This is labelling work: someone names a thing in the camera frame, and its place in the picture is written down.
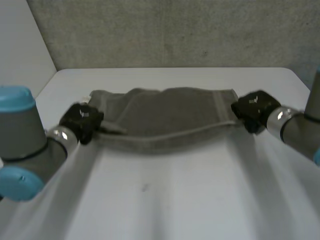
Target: black band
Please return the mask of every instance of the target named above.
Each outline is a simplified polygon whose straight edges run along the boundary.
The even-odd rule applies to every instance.
[[[34,156],[36,156],[38,154],[41,154],[44,150],[47,149],[47,147],[48,147],[48,139],[42,148],[40,148],[38,151],[35,151],[27,156],[18,157],[18,158],[3,158],[3,157],[1,157],[1,159],[2,159],[3,163],[5,163],[5,162],[10,163],[10,162],[18,162],[18,161],[27,160],[27,159],[33,158]]]

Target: towel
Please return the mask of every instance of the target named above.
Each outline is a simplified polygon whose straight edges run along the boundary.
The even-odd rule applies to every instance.
[[[88,104],[104,113],[94,138],[125,151],[173,152],[225,136],[242,126],[231,110],[231,104],[238,100],[232,89],[94,90],[90,96]]]

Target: blue joint cap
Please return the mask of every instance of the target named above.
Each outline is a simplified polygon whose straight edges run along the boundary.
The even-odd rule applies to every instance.
[[[31,91],[25,86],[0,86],[0,114],[29,110],[36,105]]]
[[[0,196],[15,202],[29,201],[44,188],[44,182],[33,172],[21,167],[0,169]]]
[[[320,148],[318,148],[318,150],[313,155],[313,161],[320,167]]]

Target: white wall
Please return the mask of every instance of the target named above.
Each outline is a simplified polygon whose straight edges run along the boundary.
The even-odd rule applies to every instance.
[[[25,0],[0,0],[0,85],[24,85],[37,96],[56,73]]]

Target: stain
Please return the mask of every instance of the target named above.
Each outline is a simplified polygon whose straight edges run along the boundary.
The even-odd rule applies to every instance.
[[[203,51],[202,52],[202,57],[206,57],[206,56],[208,56],[208,51]]]
[[[149,184],[146,183],[146,184],[144,184],[144,185],[142,186],[141,192],[144,193],[144,192],[148,191],[148,189],[149,189]]]

